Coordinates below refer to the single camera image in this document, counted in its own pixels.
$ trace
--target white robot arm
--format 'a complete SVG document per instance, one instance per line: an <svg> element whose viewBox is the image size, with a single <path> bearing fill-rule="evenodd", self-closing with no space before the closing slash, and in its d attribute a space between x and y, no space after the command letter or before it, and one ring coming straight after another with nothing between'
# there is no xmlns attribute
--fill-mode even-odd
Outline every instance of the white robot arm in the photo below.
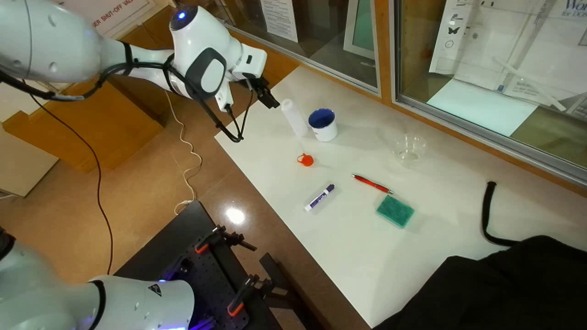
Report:
<svg viewBox="0 0 587 330"><path fill-rule="evenodd" d="M196 297L184 281L101 277L70 286L0 229L2 330L185 330L196 314Z"/></svg>
<svg viewBox="0 0 587 330"><path fill-rule="evenodd" d="M50 0L2 2L0 81L13 86L18 79L79 83L97 74L103 79L125 74L189 99L215 96L218 108L229 110L229 83L262 75L266 52L233 39L202 8L178 9L171 33L174 52L143 50L99 37L85 19ZM75 101L68 96L52 99Z"/></svg>
<svg viewBox="0 0 587 330"><path fill-rule="evenodd" d="M110 75L130 75L200 103L215 96L218 108L229 110L229 83L262 75L266 53L240 44L202 8L180 9L171 20L171 33L174 52L152 52L103 39L86 20L50 0L4 0L0 83L46 99L81 101L92 92L83 97L39 92L22 79L79 83L99 75L99 86ZM195 301L187 283L105 277L86 286L66 286L35 253L0 229L2 330L187 328Z"/></svg>

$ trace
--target red marker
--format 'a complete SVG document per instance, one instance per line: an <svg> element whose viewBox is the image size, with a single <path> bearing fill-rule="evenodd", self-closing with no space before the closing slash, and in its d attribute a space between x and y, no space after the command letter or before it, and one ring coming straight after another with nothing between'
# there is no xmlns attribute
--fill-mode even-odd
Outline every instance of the red marker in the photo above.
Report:
<svg viewBox="0 0 587 330"><path fill-rule="evenodd" d="M358 182L365 184L365 185L371 185L371 187L374 187L374 189L378 189L378 191L385 193L385 195L391 195L389 187L380 185L380 184L376 184L376 182L371 182L371 180L369 180L369 178L365 178L365 176L358 176L358 174L354 174L354 178L356 178Z"/></svg>

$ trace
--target glass window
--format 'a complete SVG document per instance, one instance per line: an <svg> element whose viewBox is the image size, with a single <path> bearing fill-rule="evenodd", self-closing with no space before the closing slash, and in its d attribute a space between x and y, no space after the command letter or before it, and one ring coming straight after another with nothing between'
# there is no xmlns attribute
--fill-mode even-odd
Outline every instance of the glass window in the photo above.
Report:
<svg viewBox="0 0 587 330"><path fill-rule="evenodd" d="M378 92L371 0L222 0L215 15L270 46Z"/></svg>
<svg viewBox="0 0 587 330"><path fill-rule="evenodd" d="M587 187L587 0L396 0L398 103Z"/></svg>

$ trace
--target wire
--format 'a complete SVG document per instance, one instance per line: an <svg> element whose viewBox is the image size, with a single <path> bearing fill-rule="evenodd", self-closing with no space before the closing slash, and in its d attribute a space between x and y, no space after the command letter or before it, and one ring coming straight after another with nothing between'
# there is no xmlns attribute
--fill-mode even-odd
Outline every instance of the wire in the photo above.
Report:
<svg viewBox="0 0 587 330"><path fill-rule="evenodd" d="M246 86L251 90L251 94L250 94L250 103L244 108L242 123L240 123L242 132L244 132L246 118L250 116L250 108L251 108L253 99L255 99L255 90L253 90L253 85L250 83L250 79L246 79Z"/></svg>
<svg viewBox="0 0 587 330"><path fill-rule="evenodd" d="M55 116L53 112L50 112L44 105L41 105L37 101L35 96L31 96L31 99L39 105L39 108L42 108L50 118L53 118L55 121L59 121L64 129L68 129L81 143L85 143L88 147L88 151L92 152L94 163L97 167L97 184L96 184L96 204L97 209L107 224L108 229L108 268L107 268L107 275L112 273L112 262L114 262L114 233L112 233L112 224L110 218L103 207L103 198L101 198L101 191L103 191L103 165L96 154L96 149L74 129L70 127L66 121L63 121L59 116Z"/></svg>
<svg viewBox="0 0 587 330"><path fill-rule="evenodd" d="M13 196L17 196L17 195L0 189L0 200L9 200Z"/></svg>
<svg viewBox="0 0 587 330"><path fill-rule="evenodd" d="M28 72L26 75L31 72L31 66L33 66L33 22L31 22L31 11L29 11L29 4L28 0L24 0L24 6L26 6L26 13L28 13L28 28L29 28L29 63L28 63ZM11 75L4 74L0 70L0 81L6 81L7 85L11 85L13 88L17 90L22 90L29 96L37 96L37 97L44 97L44 99L52 99L52 101L61 101L61 103L77 103L77 101L85 101L88 97L92 97L114 74L118 72L125 72L125 75L129 75L134 68L154 68L154 70L162 70L165 72L165 77L167 74L173 74L176 79L180 79L184 85L185 85L185 90L191 90L191 92L196 92L198 88L193 88L193 81L185 79L173 64L171 64L171 59L173 55L169 57L167 63L140 63L138 59L132 59L132 61L127 61L127 63L119 63L119 64L112 64L108 68L105 68L97 79L97 83L85 94L81 96L63 96L63 94L55 94L55 92L41 92L39 88L33 88L29 85L26 85L24 81L18 83L17 79L13 79ZM207 103L202 99L202 97L196 97L200 101L200 105L204 107L204 110L207 112L207 116L215 121L217 129L220 129L231 141L239 143L242 140L242 134L244 134L244 125L246 125L246 116L248 116L248 108L246 108L246 116L242 119L242 127L239 127L235 116L233 116L233 110L228 108L228 114L231 118L231 121L235 123L237 127L237 136L231 134L226 125L215 116L215 112L207 107Z"/></svg>
<svg viewBox="0 0 587 330"><path fill-rule="evenodd" d="M240 125L239 125L239 121L237 121L237 118L235 118L235 112L233 112L233 107L226 107L226 112L228 112L228 116L231 118L231 121L235 123L235 129L237 129L237 140L242 140L242 130L240 130Z"/></svg>
<svg viewBox="0 0 587 330"><path fill-rule="evenodd" d="M176 114L176 110L174 110L174 107L173 107L171 97L169 97L167 92L165 92L165 97L167 97L167 105L169 105L169 112L171 112L173 119L180 125L180 141L189 147L189 154L198 162L196 167L185 169L185 171L182 173L182 176L184 176L184 185L187 187L187 191L189 191L189 195L191 195L191 200L182 200L182 202L174 207L174 213L180 215L180 207L182 207L182 206L187 206L187 204L193 204L193 202L200 200L198 189L189 182L189 176L187 176L187 174L193 173L191 176L196 176L196 173L200 173L200 169L202 169L202 165L204 165L204 158L195 151L195 145L185 140L185 125L184 125L184 121L180 121L180 118L178 118L178 114Z"/></svg>

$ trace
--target white paper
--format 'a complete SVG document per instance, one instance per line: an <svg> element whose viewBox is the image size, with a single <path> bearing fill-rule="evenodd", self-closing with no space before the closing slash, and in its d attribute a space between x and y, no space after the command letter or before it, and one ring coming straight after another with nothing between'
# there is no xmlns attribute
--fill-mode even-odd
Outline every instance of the white paper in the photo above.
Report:
<svg viewBox="0 0 587 330"><path fill-rule="evenodd" d="M297 26L292 0L261 0L268 33L297 42Z"/></svg>
<svg viewBox="0 0 587 330"><path fill-rule="evenodd" d="M587 123L587 94L563 101L567 108L567 116L582 119Z"/></svg>
<svg viewBox="0 0 587 330"><path fill-rule="evenodd" d="M429 72L453 75L462 55L462 39L472 19L475 0L448 0L439 26Z"/></svg>
<svg viewBox="0 0 587 330"><path fill-rule="evenodd" d="M538 103L506 97L455 79L428 103L503 136L512 136L538 108Z"/></svg>
<svg viewBox="0 0 587 330"><path fill-rule="evenodd" d="M587 4L448 0L429 72L565 112L587 92Z"/></svg>
<svg viewBox="0 0 587 330"><path fill-rule="evenodd" d="M101 35L112 35L140 11L154 8L152 0L53 0L55 4L83 15Z"/></svg>

